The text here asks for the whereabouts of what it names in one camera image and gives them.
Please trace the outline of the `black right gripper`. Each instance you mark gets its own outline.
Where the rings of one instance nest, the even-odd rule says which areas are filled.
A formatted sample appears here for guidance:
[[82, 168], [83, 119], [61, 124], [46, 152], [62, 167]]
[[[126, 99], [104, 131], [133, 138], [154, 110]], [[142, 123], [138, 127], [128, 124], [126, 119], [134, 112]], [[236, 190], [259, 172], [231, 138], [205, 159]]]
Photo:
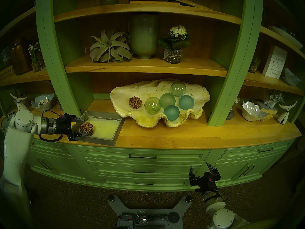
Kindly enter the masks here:
[[210, 172], [205, 172], [204, 176], [196, 177], [194, 174], [194, 168], [189, 168], [189, 181], [191, 186], [199, 186], [199, 189], [195, 189], [195, 192], [205, 193], [207, 191], [218, 190], [216, 181], [221, 179], [221, 175], [218, 174], [217, 168], [213, 165], [206, 163]]

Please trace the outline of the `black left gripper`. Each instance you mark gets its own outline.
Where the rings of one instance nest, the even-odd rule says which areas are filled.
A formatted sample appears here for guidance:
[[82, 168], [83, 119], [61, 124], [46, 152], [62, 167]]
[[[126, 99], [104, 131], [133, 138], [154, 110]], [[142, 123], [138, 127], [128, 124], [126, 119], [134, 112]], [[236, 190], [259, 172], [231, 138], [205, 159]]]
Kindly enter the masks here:
[[80, 132], [73, 132], [71, 123], [85, 123], [79, 117], [71, 114], [61, 114], [58, 118], [55, 119], [56, 129], [55, 134], [60, 134], [60, 137], [57, 138], [55, 141], [59, 141], [63, 138], [63, 135], [68, 137], [69, 141], [78, 141], [81, 139], [86, 138], [90, 133], [80, 133]]

